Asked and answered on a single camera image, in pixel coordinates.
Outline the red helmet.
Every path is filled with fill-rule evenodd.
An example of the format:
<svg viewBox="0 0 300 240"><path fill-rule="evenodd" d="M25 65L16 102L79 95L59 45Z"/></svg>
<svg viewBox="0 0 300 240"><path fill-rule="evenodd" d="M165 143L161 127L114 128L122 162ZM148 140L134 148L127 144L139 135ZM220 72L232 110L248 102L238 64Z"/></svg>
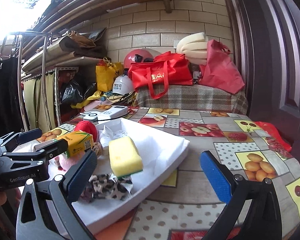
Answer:
<svg viewBox="0 0 300 240"><path fill-rule="evenodd" d="M153 55L146 49L134 49L126 55L123 61L124 68L129 69L132 63L142 63L145 59L153 59Z"/></svg>

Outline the cream foam roll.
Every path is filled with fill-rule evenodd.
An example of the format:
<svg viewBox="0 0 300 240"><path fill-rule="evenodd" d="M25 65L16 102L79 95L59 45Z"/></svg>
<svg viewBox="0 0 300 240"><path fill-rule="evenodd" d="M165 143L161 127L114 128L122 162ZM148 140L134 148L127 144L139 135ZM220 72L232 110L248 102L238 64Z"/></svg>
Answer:
<svg viewBox="0 0 300 240"><path fill-rule="evenodd" d="M204 32L188 35L178 42L176 52L184 54L192 64L206 65L208 41Z"/></svg>

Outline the black white patterned cloth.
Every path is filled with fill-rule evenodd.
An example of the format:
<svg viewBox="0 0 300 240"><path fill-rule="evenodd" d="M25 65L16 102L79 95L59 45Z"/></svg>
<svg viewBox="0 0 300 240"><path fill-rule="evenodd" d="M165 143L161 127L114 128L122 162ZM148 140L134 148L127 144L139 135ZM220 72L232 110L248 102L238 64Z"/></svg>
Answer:
<svg viewBox="0 0 300 240"><path fill-rule="evenodd" d="M126 200L132 195L132 189L130 176L117 178L113 173L92 175L79 199L87 203L95 199Z"/></svg>

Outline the white cardboard tray box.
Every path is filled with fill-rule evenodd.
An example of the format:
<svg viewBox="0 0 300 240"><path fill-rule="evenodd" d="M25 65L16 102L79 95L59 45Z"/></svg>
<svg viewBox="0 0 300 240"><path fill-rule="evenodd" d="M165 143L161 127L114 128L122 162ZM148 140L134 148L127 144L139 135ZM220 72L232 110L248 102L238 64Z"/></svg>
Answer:
<svg viewBox="0 0 300 240"><path fill-rule="evenodd" d="M181 164L189 141L124 118L105 122L113 140L109 154L89 152L66 174L24 187L17 216L17 239L93 239L94 234L124 216ZM130 195L85 203L79 198L92 174L127 177Z"/></svg>

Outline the white helmet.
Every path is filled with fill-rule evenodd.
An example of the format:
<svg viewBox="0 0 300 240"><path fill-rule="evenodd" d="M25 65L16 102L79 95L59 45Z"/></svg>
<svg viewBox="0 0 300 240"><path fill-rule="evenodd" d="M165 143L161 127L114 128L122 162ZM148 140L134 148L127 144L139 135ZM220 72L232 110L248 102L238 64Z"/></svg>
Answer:
<svg viewBox="0 0 300 240"><path fill-rule="evenodd" d="M134 92L132 80L127 75L118 76L113 83L112 92L114 94L120 95L130 94L131 92Z"/></svg>

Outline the yellow shopping bag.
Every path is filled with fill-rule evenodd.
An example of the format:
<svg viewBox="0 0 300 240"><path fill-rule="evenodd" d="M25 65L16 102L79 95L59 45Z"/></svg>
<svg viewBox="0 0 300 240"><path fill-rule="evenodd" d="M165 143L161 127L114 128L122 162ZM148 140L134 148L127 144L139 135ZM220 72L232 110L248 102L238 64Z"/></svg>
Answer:
<svg viewBox="0 0 300 240"><path fill-rule="evenodd" d="M121 62L111 62L104 57L95 68L97 90L108 92L112 90L115 79L123 74L124 67Z"/></svg>

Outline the metal storage shelf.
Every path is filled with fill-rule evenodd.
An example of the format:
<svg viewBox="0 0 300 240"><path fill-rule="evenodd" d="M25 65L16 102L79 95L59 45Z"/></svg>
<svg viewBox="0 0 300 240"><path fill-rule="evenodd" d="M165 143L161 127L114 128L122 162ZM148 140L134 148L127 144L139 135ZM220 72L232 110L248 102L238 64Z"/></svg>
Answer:
<svg viewBox="0 0 300 240"><path fill-rule="evenodd" d="M93 57L74 57L70 53L29 72L21 71L24 128L27 131L41 128L45 132L70 118L70 107L62 107L59 99L62 84L67 84L77 73L84 75L88 82L94 82L94 67L98 62L99 59Z"/></svg>

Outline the red plush apple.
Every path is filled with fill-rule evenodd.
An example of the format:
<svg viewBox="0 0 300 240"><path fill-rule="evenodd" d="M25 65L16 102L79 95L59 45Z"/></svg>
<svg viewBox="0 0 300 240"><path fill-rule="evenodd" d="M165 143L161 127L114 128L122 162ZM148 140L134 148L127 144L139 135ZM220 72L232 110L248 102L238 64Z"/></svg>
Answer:
<svg viewBox="0 0 300 240"><path fill-rule="evenodd" d="M98 130L96 129L96 126L87 120L80 121L76 126L74 131L82 131L89 133L90 135L93 136L93 141L97 142L97 137L98 137Z"/></svg>

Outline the pink fluffy plush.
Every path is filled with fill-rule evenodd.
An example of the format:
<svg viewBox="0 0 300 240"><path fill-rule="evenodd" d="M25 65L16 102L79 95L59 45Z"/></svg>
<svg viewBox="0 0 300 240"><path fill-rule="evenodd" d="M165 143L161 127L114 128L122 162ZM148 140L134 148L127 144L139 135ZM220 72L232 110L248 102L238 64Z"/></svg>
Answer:
<svg viewBox="0 0 300 240"><path fill-rule="evenodd" d="M79 152L78 154L70 158L65 157L63 154L60 154L59 156L54 158L54 163L60 171L68 171L71 166L77 164L80 161L83 155L85 155L84 151Z"/></svg>

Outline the plaid blanket cushion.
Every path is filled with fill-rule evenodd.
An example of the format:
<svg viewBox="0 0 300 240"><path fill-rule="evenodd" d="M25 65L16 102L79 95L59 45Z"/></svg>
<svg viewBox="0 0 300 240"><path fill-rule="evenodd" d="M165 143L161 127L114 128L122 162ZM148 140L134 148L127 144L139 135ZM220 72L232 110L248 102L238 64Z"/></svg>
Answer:
<svg viewBox="0 0 300 240"><path fill-rule="evenodd" d="M147 87L141 87L133 102L138 107L216 111L246 114L248 101L242 90L236 94L202 85L170 85L160 99L153 99Z"/></svg>

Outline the yellow tissue pack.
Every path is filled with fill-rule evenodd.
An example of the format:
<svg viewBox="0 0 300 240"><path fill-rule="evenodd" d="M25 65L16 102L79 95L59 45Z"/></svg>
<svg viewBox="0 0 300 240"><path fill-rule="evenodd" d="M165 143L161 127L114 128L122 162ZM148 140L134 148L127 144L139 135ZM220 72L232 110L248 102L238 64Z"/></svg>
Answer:
<svg viewBox="0 0 300 240"><path fill-rule="evenodd" d="M66 133L55 138L54 141L61 139L68 142L68 148L64 153L67 158L74 157L83 151L90 150L94 145L93 136L83 131Z"/></svg>

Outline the large white foam block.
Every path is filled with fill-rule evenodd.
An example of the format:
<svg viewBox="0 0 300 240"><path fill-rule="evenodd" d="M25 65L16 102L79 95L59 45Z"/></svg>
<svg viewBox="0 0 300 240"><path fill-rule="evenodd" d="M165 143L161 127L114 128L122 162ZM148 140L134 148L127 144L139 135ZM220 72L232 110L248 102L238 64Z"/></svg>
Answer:
<svg viewBox="0 0 300 240"><path fill-rule="evenodd" d="M129 132L142 159L143 170L131 175L132 194L150 194L178 167L187 155L190 141L154 128Z"/></svg>

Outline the black hanging clothes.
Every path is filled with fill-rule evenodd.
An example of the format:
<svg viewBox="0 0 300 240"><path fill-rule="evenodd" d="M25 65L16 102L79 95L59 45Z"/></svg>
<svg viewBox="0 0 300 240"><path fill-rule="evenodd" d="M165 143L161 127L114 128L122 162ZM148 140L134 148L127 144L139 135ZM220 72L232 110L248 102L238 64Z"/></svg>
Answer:
<svg viewBox="0 0 300 240"><path fill-rule="evenodd" d="M0 60L0 137L10 132L20 132L23 128L17 70L17 58Z"/></svg>

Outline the white wireless charger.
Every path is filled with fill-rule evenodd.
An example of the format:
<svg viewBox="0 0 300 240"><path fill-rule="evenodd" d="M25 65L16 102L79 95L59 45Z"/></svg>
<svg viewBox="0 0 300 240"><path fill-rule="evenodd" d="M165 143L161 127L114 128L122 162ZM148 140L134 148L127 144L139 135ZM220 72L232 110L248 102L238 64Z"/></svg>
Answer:
<svg viewBox="0 0 300 240"><path fill-rule="evenodd" d="M83 120L95 122L98 120L98 111L88 111L81 113Z"/></svg>

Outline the red tote bag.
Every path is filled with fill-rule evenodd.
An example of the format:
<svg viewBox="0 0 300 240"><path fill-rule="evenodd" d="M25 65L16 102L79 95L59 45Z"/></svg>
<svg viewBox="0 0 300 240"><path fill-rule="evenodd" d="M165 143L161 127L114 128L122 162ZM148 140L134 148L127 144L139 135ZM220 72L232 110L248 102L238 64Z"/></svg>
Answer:
<svg viewBox="0 0 300 240"><path fill-rule="evenodd" d="M184 54L168 51L153 62L131 63L128 77L135 90L146 86L151 97L159 99L168 92L169 85L193 85L189 63Z"/></svg>

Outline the black plastic bag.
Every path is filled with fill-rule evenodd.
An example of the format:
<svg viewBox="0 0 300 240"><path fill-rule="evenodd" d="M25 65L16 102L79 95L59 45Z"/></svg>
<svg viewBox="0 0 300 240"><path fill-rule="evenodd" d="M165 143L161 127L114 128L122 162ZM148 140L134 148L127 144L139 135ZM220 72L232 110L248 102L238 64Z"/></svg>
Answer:
<svg viewBox="0 0 300 240"><path fill-rule="evenodd" d="M72 79L67 84L62 84L60 91L60 102L64 105L75 105L82 103L96 92L96 83L87 85Z"/></svg>

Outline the red bag on floor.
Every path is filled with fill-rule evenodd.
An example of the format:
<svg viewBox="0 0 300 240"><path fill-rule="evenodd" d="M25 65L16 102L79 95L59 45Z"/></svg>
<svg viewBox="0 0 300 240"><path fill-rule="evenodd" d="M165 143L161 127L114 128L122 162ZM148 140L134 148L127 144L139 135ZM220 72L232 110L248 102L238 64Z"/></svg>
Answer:
<svg viewBox="0 0 300 240"><path fill-rule="evenodd" d="M291 152L292 147L289 143L283 140L280 133L278 132L277 128L268 122L256 121L259 127L261 127L264 131L266 131L271 137L274 137L287 152Z"/></svg>

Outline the fruit print tablecloth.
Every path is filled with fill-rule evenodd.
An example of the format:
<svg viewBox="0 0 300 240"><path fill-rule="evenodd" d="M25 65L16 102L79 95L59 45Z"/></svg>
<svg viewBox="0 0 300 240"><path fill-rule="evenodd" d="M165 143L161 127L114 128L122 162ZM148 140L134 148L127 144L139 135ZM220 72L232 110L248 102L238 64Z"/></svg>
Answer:
<svg viewBox="0 0 300 240"><path fill-rule="evenodd" d="M77 196L58 189L70 170L28 179L17 239L300 239L300 164L246 116L178 109L87 111L103 154Z"/></svg>

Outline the yellow green scrub sponge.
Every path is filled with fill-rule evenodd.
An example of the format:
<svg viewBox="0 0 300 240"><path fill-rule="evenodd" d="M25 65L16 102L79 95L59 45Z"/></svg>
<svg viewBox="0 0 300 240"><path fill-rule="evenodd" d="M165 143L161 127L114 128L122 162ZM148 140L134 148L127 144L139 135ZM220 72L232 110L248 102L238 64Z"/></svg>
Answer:
<svg viewBox="0 0 300 240"><path fill-rule="evenodd" d="M128 136L109 142L109 160L111 170L118 178L130 176L143 170L138 149L134 141Z"/></svg>

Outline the red plastic bag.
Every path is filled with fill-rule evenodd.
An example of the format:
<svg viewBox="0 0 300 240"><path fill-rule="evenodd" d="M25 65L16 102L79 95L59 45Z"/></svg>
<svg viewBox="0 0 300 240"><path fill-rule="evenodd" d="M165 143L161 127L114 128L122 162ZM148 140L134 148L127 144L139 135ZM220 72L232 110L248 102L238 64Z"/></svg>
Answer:
<svg viewBox="0 0 300 240"><path fill-rule="evenodd" d="M216 40L207 43L207 63L200 65L200 85L236 94L245 87L241 74L230 58L230 49Z"/></svg>

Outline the white power bank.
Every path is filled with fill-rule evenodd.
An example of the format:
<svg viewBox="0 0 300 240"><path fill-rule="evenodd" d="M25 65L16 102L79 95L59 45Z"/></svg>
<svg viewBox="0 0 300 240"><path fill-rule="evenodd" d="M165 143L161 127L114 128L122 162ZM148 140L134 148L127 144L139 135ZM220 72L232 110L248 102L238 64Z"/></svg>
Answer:
<svg viewBox="0 0 300 240"><path fill-rule="evenodd" d="M126 106L111 106L108 110L98 113L98 121L114 120L128 114Z"/></svg>

